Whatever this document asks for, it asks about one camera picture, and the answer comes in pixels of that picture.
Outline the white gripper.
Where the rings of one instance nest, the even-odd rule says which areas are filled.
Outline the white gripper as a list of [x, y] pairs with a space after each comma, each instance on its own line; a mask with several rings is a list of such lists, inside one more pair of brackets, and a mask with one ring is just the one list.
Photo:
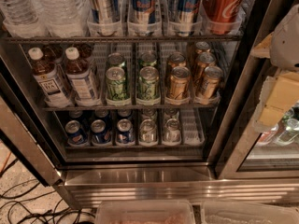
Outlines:
[[[265, 58], [276, 67], [299, 71], [299, 4], [287, 15], [250, 54]], [[259, 103], [253, 114], [253, 128], [263, 133], [273, 128], [299, 101], [299, 74], [284, 72], [276, 77], [267, 77], [263, 83]]]

